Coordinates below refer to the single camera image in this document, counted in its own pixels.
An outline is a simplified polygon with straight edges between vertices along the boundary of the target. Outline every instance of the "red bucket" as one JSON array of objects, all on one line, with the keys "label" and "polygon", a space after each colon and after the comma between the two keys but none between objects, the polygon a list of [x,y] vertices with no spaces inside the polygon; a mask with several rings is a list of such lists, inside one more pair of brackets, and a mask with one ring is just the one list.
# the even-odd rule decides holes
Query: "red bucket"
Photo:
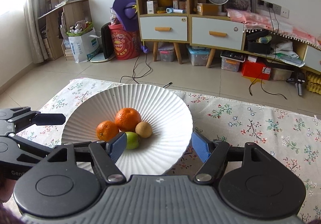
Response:
[{"label": "red bucket", "polygon": [[119,60],[137,57],[140,51],[138,32],[128,32],[122,24],[109,25],[114,52]]}]

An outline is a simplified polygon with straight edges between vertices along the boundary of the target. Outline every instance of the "purple hat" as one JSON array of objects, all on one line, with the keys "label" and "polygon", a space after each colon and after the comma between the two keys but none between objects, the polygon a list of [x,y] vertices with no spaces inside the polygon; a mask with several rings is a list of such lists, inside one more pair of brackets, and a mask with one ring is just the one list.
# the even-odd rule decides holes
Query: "purple hat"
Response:
[{"label": "purple hat", "polygon": [[136,0],[115,0],[113,10],[118,20],[123,24],[126,31],[134,32],[139,30],[136,9]]}]

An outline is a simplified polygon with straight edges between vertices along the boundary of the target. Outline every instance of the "white bowl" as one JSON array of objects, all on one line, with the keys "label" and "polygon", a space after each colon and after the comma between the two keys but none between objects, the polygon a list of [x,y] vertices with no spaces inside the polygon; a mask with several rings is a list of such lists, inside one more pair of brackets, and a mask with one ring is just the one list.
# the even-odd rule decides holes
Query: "white bowl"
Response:
[{"label": "white bowl", "polygon": [[[83,102],[70,116],[61,142],[95,141],[96,127],[115,120],[125,107],[136,109],[149,122],[153,135],[141,139],[139,148],[125,150],[116,162],[129,178],[132,174],[160,175],[184,154],[190,142],[193,122],[183,100],[173,92],[154,85],[122,85],[100,92]],[[80,167],[90,168],[88,163]]]}]

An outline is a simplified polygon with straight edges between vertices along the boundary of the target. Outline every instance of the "orange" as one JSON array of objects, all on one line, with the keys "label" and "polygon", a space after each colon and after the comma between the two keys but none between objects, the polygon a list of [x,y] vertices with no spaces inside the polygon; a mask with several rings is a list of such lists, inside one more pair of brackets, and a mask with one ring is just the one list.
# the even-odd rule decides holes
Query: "orange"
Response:
[{"label": "orange", "polygon": [[135,132],[136,125],[142,118],[134,108],[123,108],[118,111],[115,123],[122,132]]},{"label": "orange", "polygon": [[103,121],[97,126],[96,134],[100,140],[108,142],[119,133],[117,125],[112,121]]}]

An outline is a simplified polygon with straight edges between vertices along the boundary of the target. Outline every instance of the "green fruit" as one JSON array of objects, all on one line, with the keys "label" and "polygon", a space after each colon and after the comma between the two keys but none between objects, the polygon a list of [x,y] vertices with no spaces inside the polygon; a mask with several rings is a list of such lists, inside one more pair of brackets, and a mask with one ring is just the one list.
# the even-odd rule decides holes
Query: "green fruit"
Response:
[{"label": "green fruit", "polygon": [[138,148],[139,142],[140,142],[138,134],[134,132],[126,132],[126,135],[127,135],[126,149],[132,150],[132,149]]}]

